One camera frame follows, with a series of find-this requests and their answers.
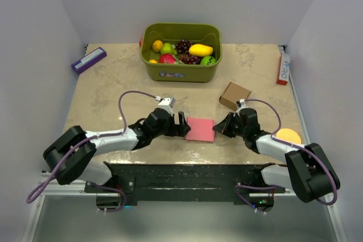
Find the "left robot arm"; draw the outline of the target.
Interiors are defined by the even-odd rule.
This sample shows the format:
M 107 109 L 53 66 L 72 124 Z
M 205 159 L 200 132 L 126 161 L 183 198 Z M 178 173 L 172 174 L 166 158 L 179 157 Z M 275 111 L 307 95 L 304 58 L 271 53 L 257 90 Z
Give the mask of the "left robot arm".
M 96 183 L 104 192 L 112 192 L 117 187 L 116 176 L 106 164 L 94 163 L 92 158 L 114 151 L 139 150 L 160 136 L 184 138 L 191 127 L 183 112 L 178 116 L 176 124 L 174 114 L 157 108 L 146 118 L 127 126 L 123 133 L 84 131 L 80 126 L 73 126 L 44 151 L 43 158 L 60 185 L 83 180 Z

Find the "pink paper box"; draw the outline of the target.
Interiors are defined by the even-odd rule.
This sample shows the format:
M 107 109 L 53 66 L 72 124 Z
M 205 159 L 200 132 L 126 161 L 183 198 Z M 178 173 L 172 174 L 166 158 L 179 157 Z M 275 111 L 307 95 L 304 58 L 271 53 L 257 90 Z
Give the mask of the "pink paper box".
M 191 130 L 185 136 L 185 140 L 214 142 L 214 120 L 188 117 L 187 124 Z

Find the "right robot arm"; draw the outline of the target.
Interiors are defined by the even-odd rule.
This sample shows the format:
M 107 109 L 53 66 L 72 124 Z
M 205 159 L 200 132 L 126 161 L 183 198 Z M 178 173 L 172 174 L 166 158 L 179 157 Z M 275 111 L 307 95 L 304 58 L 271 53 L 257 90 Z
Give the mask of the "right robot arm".
M 300 145 L 273 136 L 260 128 L 258 113 L 252 108 L 228 113 L 213 130 L 229 138 L 241 137 L 251 151 L 284 164 L 264 167 L 252 179 L 256 191 L 264 193 L 272 186 L 291 189 L 304 203 L 332 193 L 327 205 L 336 202 L 340 180 L 319 144 Z

